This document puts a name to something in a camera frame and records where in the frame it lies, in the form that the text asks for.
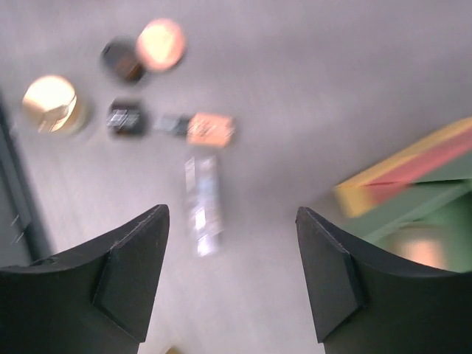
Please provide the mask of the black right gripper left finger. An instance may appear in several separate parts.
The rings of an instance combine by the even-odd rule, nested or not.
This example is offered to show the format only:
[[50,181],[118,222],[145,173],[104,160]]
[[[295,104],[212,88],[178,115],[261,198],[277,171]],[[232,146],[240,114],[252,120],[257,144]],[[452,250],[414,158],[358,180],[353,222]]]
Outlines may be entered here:
[[170,228],[157,205],[29,266],[1,269],[3,353],[136,353],[148,334]]

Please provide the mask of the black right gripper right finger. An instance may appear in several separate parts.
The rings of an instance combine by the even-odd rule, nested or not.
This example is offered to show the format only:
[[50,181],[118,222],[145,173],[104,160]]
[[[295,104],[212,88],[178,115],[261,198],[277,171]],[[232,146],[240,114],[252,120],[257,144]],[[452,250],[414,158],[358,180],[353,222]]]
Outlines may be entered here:
[[307,207],[296,230],[326,353],[469,353],[471,274],[391,254]]

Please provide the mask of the green top drawer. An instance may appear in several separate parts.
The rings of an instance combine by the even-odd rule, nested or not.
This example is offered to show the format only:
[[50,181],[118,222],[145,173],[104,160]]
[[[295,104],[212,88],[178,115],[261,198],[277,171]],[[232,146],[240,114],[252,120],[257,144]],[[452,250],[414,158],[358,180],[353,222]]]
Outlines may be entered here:
[[446,271],[471,270],[471,182],[415,184],[346,224],[399,257]]

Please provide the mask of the red drawer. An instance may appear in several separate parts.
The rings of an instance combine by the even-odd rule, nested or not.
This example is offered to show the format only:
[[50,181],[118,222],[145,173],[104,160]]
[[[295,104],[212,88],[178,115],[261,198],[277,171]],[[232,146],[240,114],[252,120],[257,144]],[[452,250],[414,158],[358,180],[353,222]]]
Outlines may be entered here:
[[442,142],[373,179],[367,185],[367,192],[374,205],[382,204],[416,185],[416,180],[422,176],[467,153],[471,153],[470,131]]

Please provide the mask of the black square bottle cap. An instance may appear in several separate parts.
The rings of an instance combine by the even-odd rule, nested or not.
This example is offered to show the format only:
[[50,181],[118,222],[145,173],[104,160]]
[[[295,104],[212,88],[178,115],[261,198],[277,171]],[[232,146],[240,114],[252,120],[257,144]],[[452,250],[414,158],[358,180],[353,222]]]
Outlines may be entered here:
[[109,106],[105,126],[112,136],[142,137],[148,130],[148,114],[140,100],[119,97]]

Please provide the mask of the peach foundation bottle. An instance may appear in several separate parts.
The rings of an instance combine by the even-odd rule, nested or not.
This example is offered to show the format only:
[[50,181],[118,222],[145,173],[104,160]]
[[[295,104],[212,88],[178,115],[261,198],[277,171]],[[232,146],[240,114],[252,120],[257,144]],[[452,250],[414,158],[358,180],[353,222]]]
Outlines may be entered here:
[[168,114],[153,126],[157,131],[185,139],[188,144],[216,148],[226,147],[235,132],[235,119],[220,114]]

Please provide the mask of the green drawer cabinet shell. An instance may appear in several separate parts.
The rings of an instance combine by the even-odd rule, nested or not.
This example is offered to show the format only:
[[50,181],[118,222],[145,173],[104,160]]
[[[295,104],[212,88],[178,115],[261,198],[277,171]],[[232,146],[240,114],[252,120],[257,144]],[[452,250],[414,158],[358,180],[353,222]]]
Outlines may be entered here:
[[467,153],[427,173],[415,183],[471,180],[471,159],[471,153]]

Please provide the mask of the gold round compact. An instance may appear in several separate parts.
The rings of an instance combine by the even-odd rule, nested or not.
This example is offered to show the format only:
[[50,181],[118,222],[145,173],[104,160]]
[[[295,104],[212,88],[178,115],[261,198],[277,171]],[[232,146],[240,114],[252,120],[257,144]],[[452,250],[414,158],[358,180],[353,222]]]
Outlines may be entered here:
[[39,133],[76,133],[89,118],[83,95],[60,75],[44,75],[34,80],[23,96],[21,107]]

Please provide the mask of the amber small jar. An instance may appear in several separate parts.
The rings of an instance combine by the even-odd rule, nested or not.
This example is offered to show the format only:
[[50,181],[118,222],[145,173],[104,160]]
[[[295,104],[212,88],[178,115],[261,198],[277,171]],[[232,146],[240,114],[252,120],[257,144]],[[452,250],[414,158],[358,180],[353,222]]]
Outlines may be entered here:
[[104,67],[123,82],[137,83],[145,74],[145,68],[130,41],[114,39],[108,42],[100,58]]

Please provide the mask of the pink round compact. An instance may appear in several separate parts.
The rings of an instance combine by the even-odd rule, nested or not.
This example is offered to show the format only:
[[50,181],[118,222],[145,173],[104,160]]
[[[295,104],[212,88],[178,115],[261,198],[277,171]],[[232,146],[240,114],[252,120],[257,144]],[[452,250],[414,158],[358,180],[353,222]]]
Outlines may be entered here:
[[147,70],[163,72],[183,58],[186,45],[184,31],[178,23],[168,18],[157,18],[140,33],[136,40],[136,53]]

